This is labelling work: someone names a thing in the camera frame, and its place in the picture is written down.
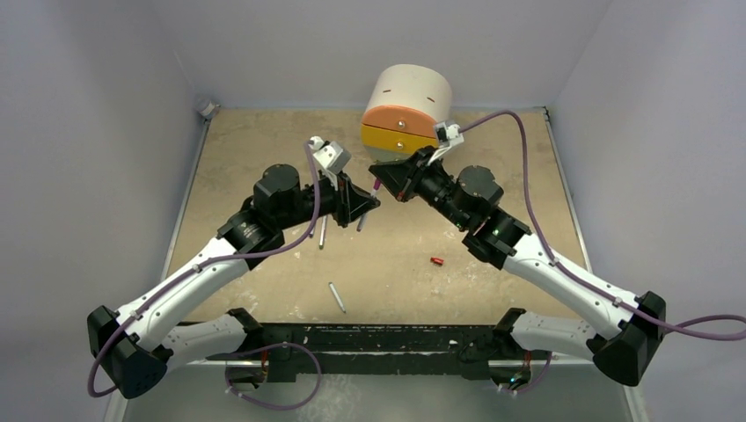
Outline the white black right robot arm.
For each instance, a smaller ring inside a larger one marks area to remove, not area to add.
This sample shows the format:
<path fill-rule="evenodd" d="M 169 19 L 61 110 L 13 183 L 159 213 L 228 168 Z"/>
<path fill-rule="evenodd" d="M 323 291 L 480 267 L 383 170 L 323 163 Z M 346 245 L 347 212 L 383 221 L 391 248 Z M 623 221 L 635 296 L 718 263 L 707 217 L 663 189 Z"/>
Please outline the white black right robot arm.
<path fill-rule="evenodd" d="M 496 351 L 507 358 L 524 350 L 562 353 L 593 362 L 614 382 L 638 386 L 664 338 L 655 324 L 666 316 L 664 299 L 617 287 L 543 245 L 500 208 L 503 189 L 489 169 L 470 165 L 452 176 L 434 154 L 425 147 L 406 160 L 372 164 L 369 172 L 395 200 L 419 197 L 453 223 L 477 260 L 528 281 L 578 316 L 510 309 L 494 334 Z"/>

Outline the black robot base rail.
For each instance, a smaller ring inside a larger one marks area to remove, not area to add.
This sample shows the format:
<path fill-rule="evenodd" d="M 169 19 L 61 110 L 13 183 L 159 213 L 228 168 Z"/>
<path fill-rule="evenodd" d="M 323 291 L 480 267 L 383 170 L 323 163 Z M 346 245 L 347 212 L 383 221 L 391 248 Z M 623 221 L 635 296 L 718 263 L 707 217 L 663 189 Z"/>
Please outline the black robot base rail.
<path fill-rule="evenodd" d="M 298 375 L 458 375 L 506 382 L 523 360 L 547 358 L 510 339 L 502 324 L 261 323 L 245 309 L 228 315 L 245 335 L 233 360 L 267 361 L 269 382 Z"/>

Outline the grey marker pen red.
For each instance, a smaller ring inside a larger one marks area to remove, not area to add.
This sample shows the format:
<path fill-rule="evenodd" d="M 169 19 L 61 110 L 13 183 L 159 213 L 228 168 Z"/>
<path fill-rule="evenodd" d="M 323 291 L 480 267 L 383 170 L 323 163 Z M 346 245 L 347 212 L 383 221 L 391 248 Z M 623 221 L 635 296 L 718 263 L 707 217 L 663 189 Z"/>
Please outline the grey marker pen red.
<path fill-rule="evenodd" d="M 369 214 L 368 214 L 368 213 L 366 213 L 366 214 L 364 214 L 364 215 L 363 215 L 363 216 L 361 217 L 361 219 L 360 219 L 360 221 L 358 222 L 358 225 L 357 225 L 357 227 L 356 227 L 356 231 L 357 231 L 357 232 L 361 232 L 361 231 L 363 230 L 363 228 L 364 228 L 364 225 L 365 225 L 365 222 L 366 222 L 366 221 L 367 221 L 367 219 L 368 219 L 368 216 L 369 216 Z"/>

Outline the grey marker pen blue tip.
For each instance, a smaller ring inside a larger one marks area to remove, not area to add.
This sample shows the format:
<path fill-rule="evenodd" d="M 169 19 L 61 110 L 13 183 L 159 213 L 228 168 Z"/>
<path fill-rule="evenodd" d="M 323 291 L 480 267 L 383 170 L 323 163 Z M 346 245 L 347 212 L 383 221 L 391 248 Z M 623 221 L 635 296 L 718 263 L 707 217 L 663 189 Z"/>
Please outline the grey marker pen blue tip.
<path fill-rule="evenodd" d="M 318 248 L 320 250 L 323 250 L 325 248 L 325 239 L 326 239 L 327 225 L 328 225 L 328 216 L 325 215 L 322 218 L 320 230 L 319 230 L 319 233 L 318 233 Z"/>

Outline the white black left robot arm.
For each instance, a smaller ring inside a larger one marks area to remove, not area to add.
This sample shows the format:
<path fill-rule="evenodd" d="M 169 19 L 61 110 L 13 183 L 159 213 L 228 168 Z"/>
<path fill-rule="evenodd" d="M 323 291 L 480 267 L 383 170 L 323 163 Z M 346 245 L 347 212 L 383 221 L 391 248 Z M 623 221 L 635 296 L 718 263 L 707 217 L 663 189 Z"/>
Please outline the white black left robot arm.
<path fill-rule="evenodd" d="M 313 182 L 302 186 L 289 164 L 266 168 L 238 212 L 171 277 L 132 302 L 110 309 L 101 305 L 86 318 L 94 364 L 89 373 L 92 397 L 119 391 L 136 398 L 157 385 L 177 367 L 176 356 L 195 348 L 193 340 L 173 337 L 185 316 L 213 293 L 304 241 L 286 243 L 289 229 L 330 215 L 346 228 L 380 202 L 356 186 L 345 172 L 326 176 L 314 171 Z"/>

